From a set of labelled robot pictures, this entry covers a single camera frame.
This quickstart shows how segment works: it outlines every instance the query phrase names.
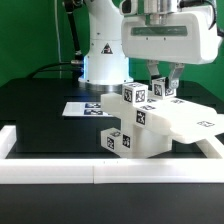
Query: white frame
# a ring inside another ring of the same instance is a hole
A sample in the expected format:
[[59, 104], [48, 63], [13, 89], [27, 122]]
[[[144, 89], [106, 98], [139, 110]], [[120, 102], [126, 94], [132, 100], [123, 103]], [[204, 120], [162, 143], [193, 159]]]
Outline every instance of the white frame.
[[6, 159], [16, 127], [0, 131], [1, 184], [224, 183], [223, 145], [198, 143], [208, 159]]

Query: green wall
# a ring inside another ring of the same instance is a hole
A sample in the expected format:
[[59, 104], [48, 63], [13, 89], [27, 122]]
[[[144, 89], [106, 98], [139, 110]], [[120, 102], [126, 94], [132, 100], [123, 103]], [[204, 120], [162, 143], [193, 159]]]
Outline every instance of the green wall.
[[[113, 1], [118, 5], [121, 0]], [[62, 60], [71, 60], [73, 45], [67, 16], [62, 0], [57, 2]], [[224, 28], [224, 1], [217, 0], [217, 5], [218, 25]], [[0, 18], [0, 85], [13, 78], [25, 77], [42, 65], [58, 61], [54, 0], [1, 0]], [[89, 23], [86, 7], [75, 11], [75, 18], [82, 51], [87, 53]], [[160, 71], [168, 75], [168, 64], [160, 63]], [[145, 61], [131, 59], [130, 75], [137, 79], [148, 79]], [[224, 44], [214, 63], [186, 65], [181, 79], [198, 82], [224, 100]]]

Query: black tabletop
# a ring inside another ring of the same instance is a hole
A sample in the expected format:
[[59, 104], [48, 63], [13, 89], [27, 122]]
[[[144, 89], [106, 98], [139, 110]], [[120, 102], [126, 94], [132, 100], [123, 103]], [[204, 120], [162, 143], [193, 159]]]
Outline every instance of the black tabletop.
[[[102, 129], [116, 118], [62, 117], [67, 101], [96, 102], [99, 92], [69, 79], [15, 79], [0, 88], [0, 125], [15, 124], [8, 158], [118, 158], [100, 146]], [[193, 82], [178, 97], [224, 113], [224, 103]], [[174, 142], [158, 157], [204, 157]], [[223, 223], [223, 184], [0, 185], [0, 223]]]

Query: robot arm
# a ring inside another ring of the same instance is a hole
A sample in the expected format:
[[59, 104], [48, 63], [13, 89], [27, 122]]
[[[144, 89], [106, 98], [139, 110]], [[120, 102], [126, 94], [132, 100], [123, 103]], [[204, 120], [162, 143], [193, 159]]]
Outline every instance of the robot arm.
[[217, 34], [215, 1], [125, 0], [120, 12], [125, 16], [125, 55], [147, 59], [151, 79], [159, 75], [158, 61], [170, 62], [166, 85], [171, 89], [178, 87], [185, 63], [211, 63], [218, 55], [222, 38]]

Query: white block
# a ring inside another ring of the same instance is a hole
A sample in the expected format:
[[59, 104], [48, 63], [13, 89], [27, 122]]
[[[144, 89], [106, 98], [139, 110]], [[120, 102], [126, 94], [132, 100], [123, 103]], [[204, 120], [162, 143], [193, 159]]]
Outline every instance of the white block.
[[165, 77], [152, 80], [152, 93], [155, 97], [167, 99], [176, 96], [176, 89], [166, 88], [165, 80]]
[[121, 131], [116, 128], [110, 128], [101, 132], [101, 145], [117, 153], [121, 151], [122, 135]]
[[124, 102], [134, 105], [139, 105], [147, 102], [148, 86], [133, 82], [123, 84], [122, 99]]

